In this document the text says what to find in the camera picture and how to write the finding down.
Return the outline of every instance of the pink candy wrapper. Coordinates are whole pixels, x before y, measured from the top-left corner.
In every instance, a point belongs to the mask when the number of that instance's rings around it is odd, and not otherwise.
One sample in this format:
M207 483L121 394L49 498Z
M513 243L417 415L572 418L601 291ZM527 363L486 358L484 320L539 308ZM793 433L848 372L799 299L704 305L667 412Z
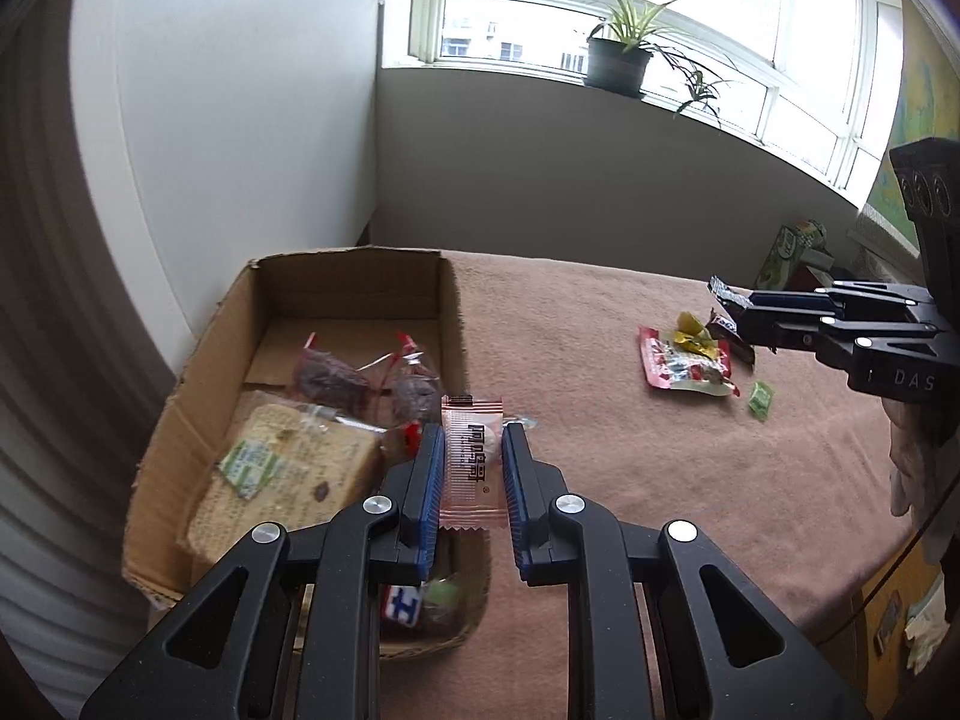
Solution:
M507 514L500 440L503 401L445 396L446 465L440 526L490 528Z

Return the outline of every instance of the building window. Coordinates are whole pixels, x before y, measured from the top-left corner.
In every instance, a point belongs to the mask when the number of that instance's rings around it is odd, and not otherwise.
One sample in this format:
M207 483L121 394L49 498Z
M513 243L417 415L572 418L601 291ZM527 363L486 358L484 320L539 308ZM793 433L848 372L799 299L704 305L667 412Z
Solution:
M573 53L565 53L560 56L560 66L564 70L574 71L575 73L582 74L584 71L584 55L579 53L579 55L573 55Z
M400 9L393 23L409 33L390 45L405 38L422 63L456 61L467 52L452 46L477 38L470 58L491 69L522 56L525 66L578 74L610 2L387 0L388 11L392 1ZM723 127L863 204L899 95L899 0L676 0L659 22L656 40L728 81L715 105ZM493 33L496 42L479 40ZM643 90L654 103L675 103L685 100L685 79L655 56ZM695 105L685 114L703 115Z
M467 38L443 38L440 56L467 56L470 41Z
M523 47L519 43L501 43L500 60L504 62L520 62L523 56Z

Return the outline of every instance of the black plant pot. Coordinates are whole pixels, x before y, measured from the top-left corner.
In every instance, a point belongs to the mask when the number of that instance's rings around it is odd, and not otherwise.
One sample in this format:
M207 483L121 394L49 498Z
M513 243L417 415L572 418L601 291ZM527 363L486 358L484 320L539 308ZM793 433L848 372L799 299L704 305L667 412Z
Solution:
M606 89L628 98L640 97L640 84L653 54L639 48L624 53L623 45L606 38L587 40L589 60L584 86Z

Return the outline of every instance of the window frame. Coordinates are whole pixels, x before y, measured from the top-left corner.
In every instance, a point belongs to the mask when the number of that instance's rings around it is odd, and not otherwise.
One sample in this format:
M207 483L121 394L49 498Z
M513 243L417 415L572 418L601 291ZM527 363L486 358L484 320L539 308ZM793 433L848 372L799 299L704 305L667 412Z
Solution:
M552 7L558 7L570 10L576 13L584 13L601 18L608 9L610 0L513 0L522 2L531 2L532 4L541 4ZM639 4L644 4L644 0L635 0ZM776 47L772 60L766 59L756 52L740 45L733 39L728 38L721 32L708 28L702 23L695 22L679 13L671 10L665 10L659 17L659 21L672 28L678 28L686 33L686 36L677 40L675 36L671 39L676 40L682 45L688 46L691 50L702 52L718 62L733 66L738 73L749 76L751 79L765 86L767 91L763 106L760 111L760 120L757 129L754 132L745 132L732 124L724 122L724 129L733 132L755 146L764 148L771 153L775 153L785 161L795 165L799 169L812 175L822 183L831 186L839 194L851 201L857 207L861 207L866 199L864 197L851 197L847 193L848 181L853 171L853 160L856 157L858 148L863 148L867 153L875 157L882 157L882 154L874 154L870 151L861 139L861 131L867 116L867 107L870 101L872 71L874 70L875 49L877 48L877 15L880 12L880 4L891 5L897 9L901 8L899 0L856 0L856 34L857 44L854 47L853 62L851 62L851 76L848 80L848 88L842 111L830 111L822 108L805 93L802 87L795 83L789 76L789 69L786 67L786 55L790 30L794 13L794 0L781 0L781 18L779 19L778 34L776 35ZM443 0L411 0L410 10L410 32L408 50L410 56L418 60L418 64L430 65L435 67L474 67L496 71L507 71L510 73L535 74L536 76L553 77L554 79L564 79L579 81L582 74L576 71L568 71L559 68L544 68L520 61L501 61L498 59L479 59L474 57L454 57L440 56L440 38L443 31ZM809 114L813 119L831 130L837 136L837 142L834 146L832 156L830 156L829 165L825 172L813 169L800 161L796 157L782 149L773 146L771 143L765 143L764 135L767 124L770 119L776 100L783 95L791 103L795 104ZM646 94L644 100L648 103L672 107L674 103L665 98L661 99L656 94ZM709 115L694 109L693 106L685 109L685 115L703 122L716 122Z

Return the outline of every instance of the red and white snack bag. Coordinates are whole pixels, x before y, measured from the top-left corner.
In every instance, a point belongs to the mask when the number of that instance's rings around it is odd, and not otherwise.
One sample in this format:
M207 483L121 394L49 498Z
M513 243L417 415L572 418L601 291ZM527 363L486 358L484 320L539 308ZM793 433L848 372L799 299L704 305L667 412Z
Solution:
M657 389L692 389L708 395L739 395L730 380L730 345L717 341L717 360L686 351L669 340L671 333L661 336L659 330L640 325L637 345L647 374L647 383Z
M503 401L443 396L446 437L440 526L490 528L507 514L500 440Z

